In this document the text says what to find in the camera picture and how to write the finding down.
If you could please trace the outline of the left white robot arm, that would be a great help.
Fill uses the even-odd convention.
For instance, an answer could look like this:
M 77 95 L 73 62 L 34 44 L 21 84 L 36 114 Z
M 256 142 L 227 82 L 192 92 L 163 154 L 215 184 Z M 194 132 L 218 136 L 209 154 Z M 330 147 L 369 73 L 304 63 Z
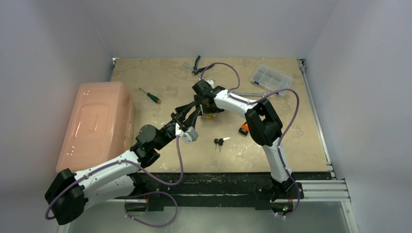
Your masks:
M 184 177 L 183 170 L 180 170 L 176 182 L 166 182 L 146 168 L 160 157 L 158 151 L 171 141 L 179 143 L 183 139 L 190 143 L 197 139 L 195 124 L 201 112 L 200 104 L 195 101 L 177 107 L 171 114 L 171 121 L 161 129 L 153 125 L 142 126 L 136 137 L 137 142 L 121 155 L 85 170 L 72 172 L 66 168 L 58 172 L 45 194 L 48 203 L 45 219 L 55 219 L 59 225 L 65 225 L 87 208 L 103 201 L 118 197 L 142 197 L 145 185 L 138 180 L 139 171 L 167 186 L 180 184 Z

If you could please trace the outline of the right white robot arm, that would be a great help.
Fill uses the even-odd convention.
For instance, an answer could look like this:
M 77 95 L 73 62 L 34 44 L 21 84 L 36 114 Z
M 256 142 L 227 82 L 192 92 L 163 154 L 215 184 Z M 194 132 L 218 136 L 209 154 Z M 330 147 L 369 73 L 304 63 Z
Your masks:
M 265 98 L 250 100 L 232 95 L 221 86 L 212 87 L 205 80 L 198 81 L 193 87 L 201 103 L 208 108 L 227 110 L 245 118 L 253 141 L 262 146 L 270 166 L 272 180 L 272 200 L 286 197 L 302 198 L 298 183 L 292 170 L 283 157 L 282 140 L 286 133 L 283 123 L 271 102 Z

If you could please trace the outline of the orange black padlock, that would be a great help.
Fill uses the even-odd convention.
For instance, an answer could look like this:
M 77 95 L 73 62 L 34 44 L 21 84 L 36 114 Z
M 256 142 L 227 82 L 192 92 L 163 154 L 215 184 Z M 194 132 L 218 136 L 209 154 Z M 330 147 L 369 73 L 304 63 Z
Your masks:
M 244 122 L 241 127 L 239 128 L 238 132 L 244 136 L 247 136 L 249 134 L 249 127 L 247 125 L 247 122 Z

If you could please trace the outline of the black key bunch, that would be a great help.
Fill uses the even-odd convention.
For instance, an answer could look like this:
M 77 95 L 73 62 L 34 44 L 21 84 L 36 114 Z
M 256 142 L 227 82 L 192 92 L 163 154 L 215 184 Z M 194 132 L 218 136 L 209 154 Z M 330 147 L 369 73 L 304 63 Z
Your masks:
M 215 149 L 219 148 L 219 152 L 221 152 L 224 142 L 228 139 L 230 139 L 230 137 L 219 138 L 219 139 L 215 138 L 214 139 Z

